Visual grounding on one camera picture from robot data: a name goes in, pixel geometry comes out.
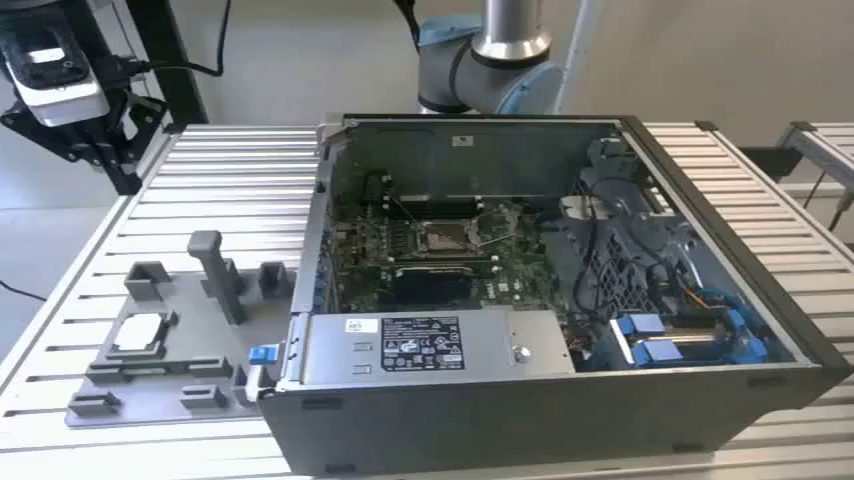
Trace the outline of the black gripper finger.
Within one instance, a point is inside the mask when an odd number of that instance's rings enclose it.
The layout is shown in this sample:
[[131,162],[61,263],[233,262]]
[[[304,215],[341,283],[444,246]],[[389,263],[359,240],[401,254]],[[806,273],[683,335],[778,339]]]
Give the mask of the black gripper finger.
[[136,127],[136,133],[128,139],[127,147],[121,153],[121,168],[125,173],[131,173],[136,169],[163,118],[168,113],[167,102],[153,97],[131,93],[128,105],[128,118]]
[[45,126],[22,102],[1,114],[1,125],[69,163],[85,161],[105,173],[119,195],[137,193],[137,174],[127,170],[131,142],[121,129],[121,109],[60,126]]

